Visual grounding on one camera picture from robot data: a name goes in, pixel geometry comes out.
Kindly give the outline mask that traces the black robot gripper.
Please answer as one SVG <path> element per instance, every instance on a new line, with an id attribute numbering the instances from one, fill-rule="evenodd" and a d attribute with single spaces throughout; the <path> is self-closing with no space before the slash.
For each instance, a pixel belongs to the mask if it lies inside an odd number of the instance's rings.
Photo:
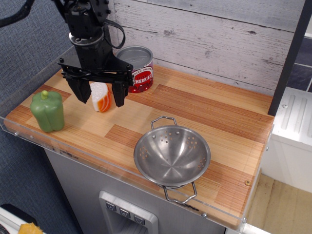
<path id="1" fill-rule="evenodd" d="M 103 81 L 113 83 L 115 104 L 123 106 L 128 86 L 133 85 L 133 66 L 118 59 L 106 40 L 79 40 L 74 48 L 74 53 L 60 58 L 58 64 L 77 99 L 86 103 L 91 95 L 89 81 Z"/>

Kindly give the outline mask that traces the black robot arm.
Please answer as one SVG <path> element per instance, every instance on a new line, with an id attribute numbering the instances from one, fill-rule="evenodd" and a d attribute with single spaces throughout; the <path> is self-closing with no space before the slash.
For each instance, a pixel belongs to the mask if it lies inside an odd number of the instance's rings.
<path id="1" fill-rule="evenodd" d="M 60 58 L 62 75 L 78 100 L 86 103 L 90 82 L 110 83 L 117 107 L 124 105 L 128 89 L 134 84 L 133 66 L 113 54 L 109 26 L 123 28 L 108 20 L 107 0 L 56 0 L 55 5 L 69 27 L 75 54 Z"/>

